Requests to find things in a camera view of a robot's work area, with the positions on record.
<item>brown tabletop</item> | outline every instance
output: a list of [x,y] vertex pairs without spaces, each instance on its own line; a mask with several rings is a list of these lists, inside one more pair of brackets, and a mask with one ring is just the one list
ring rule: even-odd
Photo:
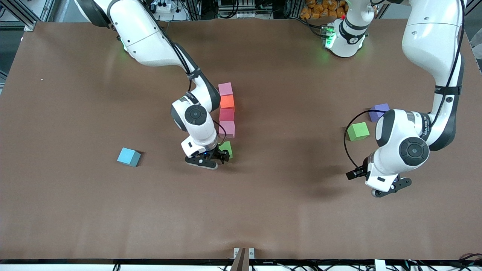
[[[297,21],[172,23],[210,81],[233,85],[234,159],[210,171],[185,164],[187,134],[169,114],[188,86],[181,68],[142,66],[106,28],[39,23],[0,96],[0,258],[481,251],[482,76],[468,42],[455,141],[382,199],[345,177],[353,116],[380,103],[431,109],[434,79],[403,55],[405,24],[375,20],[360,52],[341,59]],[[137,168],[116,161],[122,147],[144,152]],[[361,163],[374,136],[348,148]]]

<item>toy block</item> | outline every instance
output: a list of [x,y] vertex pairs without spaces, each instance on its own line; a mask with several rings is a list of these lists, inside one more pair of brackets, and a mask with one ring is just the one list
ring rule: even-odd
[[219,84],[217,87],[219,88],[219,94],[221,96],[233,95],[231,83]]
[[226,141],[223,144],[219,145],[219,150],[227,150],[229,152],[229,159],[233,159],[233,151],[231,149],[231,142]]
[[219,121],[219,137],[224,137],[224,130],[221,128],[221,126],[226,130],[226,137],[227,138],[234,138],[234,122],[225,122],[225,121]]
[[221,96],[221,108],[232,108],[234,111],[234,97],[233,95]]
[[232,108],[221,108],[219,110],[219,120],[225,122],[234,121],[234,109]]
[[[376,105],[372,107],[372,110],[380,110],[380,111],[388,111],[390,108],[388,107],[388,104],[381,104],[381,105]],[[377,122],[385,113],[382,112],[368,112],[370,115],[370,121],[371,122]]]
[[370,135],[365,122],[355,123],[348,128],[350,141],[361,140]]
[[137,151],[133,149],[122,148],[119,157],[117,158],[117,161],[121,162],[124,165],[136,167],[137,163],[139,162],[139,158],[141,158],[141,154]]

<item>white robotic arm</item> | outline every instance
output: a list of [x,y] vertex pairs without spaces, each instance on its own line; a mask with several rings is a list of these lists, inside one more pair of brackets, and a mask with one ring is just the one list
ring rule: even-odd
[[[360,0],[356,3],[361,2],[364,8],[361,13],[366,14],[371,9],[370,2]],[[372,194],[375,197],[410,185],[411,180],[400,179],[399,174],[420,167],[428,159],[430,151],[446,147],[455,137],[455,114],[464,69],[457,36],[463,21],[464,1],[410,0],[409,3],[412,12],[403,35],[402,49],[410,61],[434,77],[435,97],[431,113],[392,109],[377,122],[375,138],[379,149],[365,159],[362,167],[347,173],[349,179],[366,177],[365,183],[374,189]],[[352,18],[350,12],[351,8],[347,19]],[[364,33],[358,34],[360,38],[350,44],[353,27],[358,26],[340,22],[338,27],[340,30],[347,27],[348,30],[337,32],[335,28],[336,37],[331,38],[332,47],[329,49],[341,56],[355,54],[362,46]]]
[[75,0],[79,10],[94,25],[115,29],[124,50],[142,65],[177,65],[184,69],[195,89],[171,105],[177,126],[189,133],[181,146],[188,164],[216,169],[229,160],[229,153],[217,147],[217,133],[209,112],[217,109],[221,97],[189,54],[171,41],[139,0]]

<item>orange cube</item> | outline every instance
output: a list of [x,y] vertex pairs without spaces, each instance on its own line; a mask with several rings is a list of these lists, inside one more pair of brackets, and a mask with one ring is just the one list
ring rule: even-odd
[[226,95],[221,96],[221,108],[232,108],[234,111],[234,96],[233,95]]

